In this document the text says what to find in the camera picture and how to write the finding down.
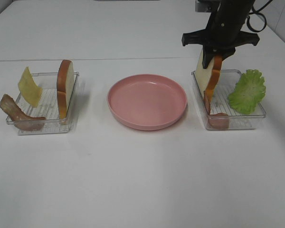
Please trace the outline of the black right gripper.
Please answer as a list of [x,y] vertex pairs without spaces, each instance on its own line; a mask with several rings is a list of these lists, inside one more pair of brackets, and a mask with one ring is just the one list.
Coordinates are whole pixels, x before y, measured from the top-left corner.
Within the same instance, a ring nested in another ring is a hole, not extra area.
[[182,45],[200,44],[202,49],[202,67],[208,68],[210,61],[220,50],[223,62],[234,55],[238,46],[252,44],[256,46],[259,36],[256,33],[242,31],[246,18],[254,4],[253,0],[221,0],[219,8],[210,12],[206,28],[182,35]]

